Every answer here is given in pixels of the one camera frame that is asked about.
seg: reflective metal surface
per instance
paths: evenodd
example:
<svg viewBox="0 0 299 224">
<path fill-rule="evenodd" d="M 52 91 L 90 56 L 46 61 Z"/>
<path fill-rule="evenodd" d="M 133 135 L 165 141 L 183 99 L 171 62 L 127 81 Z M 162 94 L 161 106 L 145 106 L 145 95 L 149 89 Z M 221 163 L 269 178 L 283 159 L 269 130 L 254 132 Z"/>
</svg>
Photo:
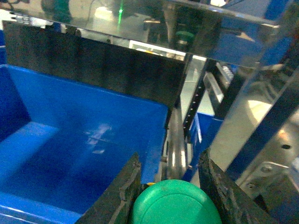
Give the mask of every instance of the reflective metal surface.
<svg viewBox="0 0 299 224">
<path fill-rule="evenodd" d="M 269 185 L 279 181 L 288 171 L 289 167 L 287 166 L 274 162 L 262 162 L 239 186 L 248 196 L 254 199 L 259 194 L 264 193 Z"/>
<path fill-rule="evenodd" d="M 251 162 L 242 176 L 236 181 L 242 187 L 251 179 L 251 173 L 257 164 L 264 161 L 272 161 L 283 166 L 291 166 L 291 163 L 299 155 L 299 114 L 296 111 L 282 126 L 275 136 L 267 143 L 265 148 Z"/>
<path fill-rule="evenodd" d="M 167 179 L 181 179 L 186 171 L 187 149 L 180 107 L 172 110 L 167 134 Z"/>
<path fill-rule="evenodd" d="M 192 1 L 31 0 L 0 8 L 253 67 L 275 22 Z M 287 40 L 276 49 L 287 50 Z M 275 58 L 267 64 L 277 63 Z"/>
<path fill-rule="evenodd" d="M 293 2 L 291 9 L 292 11 L 285 13 L 281 20 L 281 24 L 283 25 L 278 30 L 278 33 L 273 36 L 273 46 L 269 46 L 268 49 L 264 50 L 263 55 L 257 60 L 256 68 L 239 68 L 237 71 L 235 78 L 244 78 L 244 86 L 241 88 L 229 113 L 225 117 L 220 131 L 211 144 L 212 159 L 221 169 L 227 170 L 250 137 L 252 137 L 252 141 L 255 141 L 253 145 L 247 143 L 247 148 L 244 148 L 246 155 L 239 155 L 239 160 L 235 161 L 234 166 L 231 167 L 230 171 L 236 175 L 236 179 L 240 177 L 239 174 L 244 171 L 244 167 L 251 163 L 253 160 L 252 157 L 255 157 L 256 153 L 263 148 L 264 142 L 263 144 L 259 144 L 256 141 L 257 137 L 262 139 L 263 136 L 256 136 L 258 132 L 255 135 L 252 134 L 272 106 L 280 100 L 279 105 L 277 104 L 277 110 L 280 111 L 280 114 L 278 115 L 277 113 L 275 115 L 273 111 L 271 118 L 277 124 L 280 123 L 282 125 L 285 121 L 284 119 L 286 119 L 285 116 L 294 110 L 297 103 L 298 96 L 296 95 L 297 87 L 295 83 L 297 83 L 298 78 L 293 82 L 294 77 L 298 76 L 297 71 L 294 71 L 299 65 L 297 40 L 292 39 L 290 50 L 285 54 L 279 55 L 279 64 L 284 63 L 283 69 L 277 71 L 268 68 L 268 70 L 264 70 L 266 66 L 265 60 L 267 61 L 267 58 L 273 56 L 271 49 L 274 46 L 278 47 L 287 33 L 290 37 L 296 37 L 295 28 L 299 24 L 298 1 Z M 261 126 L 259 132 L 264 131 L 265 133 L 266 126 L 262 128 Z"/>
</svg>

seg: blue plastic bin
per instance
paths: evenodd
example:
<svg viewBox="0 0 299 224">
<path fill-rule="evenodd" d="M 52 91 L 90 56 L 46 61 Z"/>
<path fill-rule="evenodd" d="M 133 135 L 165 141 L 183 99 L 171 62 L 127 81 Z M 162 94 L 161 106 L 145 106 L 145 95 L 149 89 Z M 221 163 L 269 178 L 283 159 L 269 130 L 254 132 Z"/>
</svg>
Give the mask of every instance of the blue plastic bin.
<svg viewBox="0 0 299 224">
<path fill-rule="evenodd" d="M 74 223 L 134 152 L 142 183 L 152 182 L 167 112 L 152 101 L 0 66 L 0 223 Z"/>
</svg>

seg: screw hole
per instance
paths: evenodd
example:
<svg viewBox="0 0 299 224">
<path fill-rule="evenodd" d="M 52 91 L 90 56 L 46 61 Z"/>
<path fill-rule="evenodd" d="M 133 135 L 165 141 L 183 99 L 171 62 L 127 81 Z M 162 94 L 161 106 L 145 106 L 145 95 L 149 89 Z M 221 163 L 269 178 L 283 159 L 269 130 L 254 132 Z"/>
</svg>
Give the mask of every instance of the screw hole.
<svg viewBox="0 0 299 224">
<path fill-rule="evenodd" d="M 282 147 L 283 149 L 290 149 L 290 148 L 291 148 L 290 145 L 282 145 L 281 147 Z"/>
</svg>

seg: blue metal frame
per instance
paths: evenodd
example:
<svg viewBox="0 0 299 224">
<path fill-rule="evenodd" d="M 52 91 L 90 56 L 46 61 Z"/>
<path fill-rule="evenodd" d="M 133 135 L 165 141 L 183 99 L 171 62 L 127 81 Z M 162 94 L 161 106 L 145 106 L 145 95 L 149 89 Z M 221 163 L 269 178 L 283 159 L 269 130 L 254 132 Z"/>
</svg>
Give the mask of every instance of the blue metal frame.
<svg viewBox="0 0 299 224">
<path fill-rule="evenodd" d="M 215 138 L 223 120 L 211 115 L 197 113 L 191 127 L 191 143 L 193 144 L 193 158 L 182 180 L 191 181 L 197 171 L 200 154 L 206 150 Z"/>
</svg>

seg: green plastic lid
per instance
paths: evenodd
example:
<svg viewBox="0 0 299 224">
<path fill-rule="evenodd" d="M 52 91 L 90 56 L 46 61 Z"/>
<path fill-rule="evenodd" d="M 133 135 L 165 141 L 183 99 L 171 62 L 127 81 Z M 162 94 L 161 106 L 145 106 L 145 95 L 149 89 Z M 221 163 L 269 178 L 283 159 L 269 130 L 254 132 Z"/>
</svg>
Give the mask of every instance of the green plastic lid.
<svg viewBox="0 0 299 224">
<path fill-rule="evenodd" d="M 221 224 L 212 200 L 195 185 L 180 181 L 158 182 L 136 199 L 131 224 Z"/>
</svg>

